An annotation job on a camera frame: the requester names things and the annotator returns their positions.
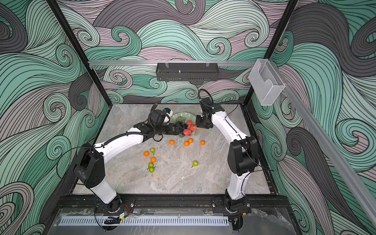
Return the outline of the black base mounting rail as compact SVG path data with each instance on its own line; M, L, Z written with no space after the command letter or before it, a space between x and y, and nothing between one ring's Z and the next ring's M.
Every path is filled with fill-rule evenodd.
M63 196L58 208L90 209L100 213L132 213L141 209L203 209L214 213L242 214L252 209L288 208L285 196L250 194L232 201L224 194L121 194L108 205L95 195Z

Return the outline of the aluminium rail right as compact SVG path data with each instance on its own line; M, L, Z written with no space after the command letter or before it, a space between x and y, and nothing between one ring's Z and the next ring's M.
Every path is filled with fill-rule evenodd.
M302 120L307 124L313 137L318 142L322 151L330 159L333 166L337 169L343 181L357 199L358 203L367 214L373 225L376 225L376 200L358 174L352 169L344 155L340 152L333 140L328 136L323 127L314 117L310 110L301 102L300 97L295 93L289 82L285 81L283 74L278 66L271 61L271 68L277 74L277 79L284 85L284 91L290 99L292 105L301 116Z

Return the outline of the clear plastic wall bin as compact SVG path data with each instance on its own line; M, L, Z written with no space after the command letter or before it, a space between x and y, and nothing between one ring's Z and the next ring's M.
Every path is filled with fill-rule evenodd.
M269 59L258 59L248 78L261 106L273 105L286 87L278 66Z

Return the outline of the aluminium rail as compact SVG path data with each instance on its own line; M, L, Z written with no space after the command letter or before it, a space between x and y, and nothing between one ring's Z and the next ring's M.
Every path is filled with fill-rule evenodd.
M89 60L88 64L95 66L157 66L158 63L169 65L175 64L217 64L219 67L251 67L255 61L186 61L186 60Z
M290 99L292 105L301 116L302 120L307 124L313 137L318 142L322 151L330 159L333 166L337 169L343 181L357 199L358 203L367 214L373 225L376 225L376 200L358 174L352 169L344 155L340 152L333 140L328 136L323 127L314 117L310 110L301 102L300 97L295 93L289 82L285 81L283 74L278 66L271 61L271 68L277 74L277 79L284 85L284 91Z

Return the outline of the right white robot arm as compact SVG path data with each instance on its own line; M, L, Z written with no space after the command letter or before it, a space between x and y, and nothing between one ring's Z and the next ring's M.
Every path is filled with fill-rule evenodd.
M196 116L196 126L210 129L217 127L229 145L228 166L232 172L227 197L235 202L245 197L245 185L258 165L258 144L255 137L247 136L229 118L221 106L201 105Z

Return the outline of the light green wavy fruit bowl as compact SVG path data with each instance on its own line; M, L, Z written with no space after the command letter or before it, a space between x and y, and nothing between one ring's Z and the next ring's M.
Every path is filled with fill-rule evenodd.
M187 125L187 121L189 121L189 120L192 120L193 125L195 125L196 116L194 114L191 114L191 113L188 113L188 112L180 112L180 113L176 113L176 114L171 116L170 123L181 124L184 127L185 125ZM192 133L189 136L190 137L194 136L196 130L192 131ZM184 134L178 135L179 138L183 138L185 136L186 135L184 135Z

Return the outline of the aluminium rail back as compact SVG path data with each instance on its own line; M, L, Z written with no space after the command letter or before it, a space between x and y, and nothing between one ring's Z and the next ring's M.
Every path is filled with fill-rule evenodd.
M255 61L186 61L186 60L89 60L88 64L95 66L157 66L158 63L169 65L175 64L217 64L219 67L251 67Z

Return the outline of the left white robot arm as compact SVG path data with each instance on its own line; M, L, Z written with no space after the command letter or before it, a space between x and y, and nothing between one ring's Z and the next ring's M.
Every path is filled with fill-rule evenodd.
M106 178L106 165L125 150L146 142L156 135L183 134L185 127L181 124L138 123L127 132L95 145L85 144L74 161L73 172L84 186L93 192L110 212L121 207L121 198Z

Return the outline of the black perforated metal tray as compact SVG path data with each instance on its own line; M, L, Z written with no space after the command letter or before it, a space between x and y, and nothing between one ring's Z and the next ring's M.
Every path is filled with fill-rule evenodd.
M175 64L168 66L158 63L156 76L159 81L188 81L194 84L203 81L217 81L219 68L217 64Z

